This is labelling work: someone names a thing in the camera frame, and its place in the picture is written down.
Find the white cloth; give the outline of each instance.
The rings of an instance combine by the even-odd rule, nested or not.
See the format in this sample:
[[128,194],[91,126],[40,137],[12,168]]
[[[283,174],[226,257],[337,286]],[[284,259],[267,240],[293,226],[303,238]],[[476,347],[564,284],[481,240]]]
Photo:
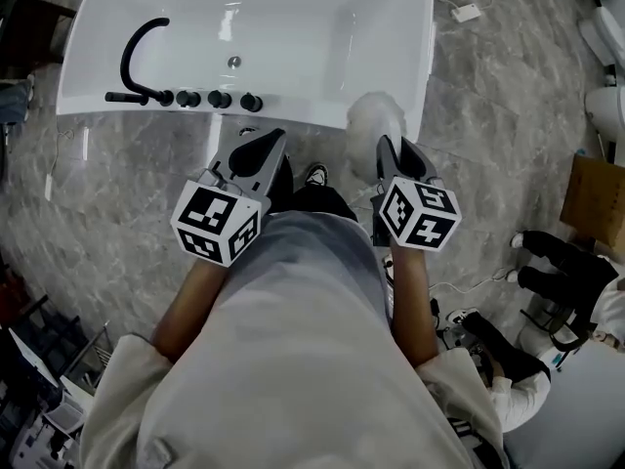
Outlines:
[[173,367],[139,337],[120,340],[83,430],[83,468],[156,467],[170,452],[175,469],[472,467],[445,415],[502,453],[469,354],[415,372],[390,333],[385,284],[355,223],[271,218]]
[[504,433],[522,426],[532,418],[547,400],[551,382],[544,371],[513,385],[505,377],[494,377],[488,390],[501,421]]
[[616,337],[625,344],[625,267],[606,259],[618,272],[618,277],[607,284],[602,292],[590,321],[597,324],[597,330]]

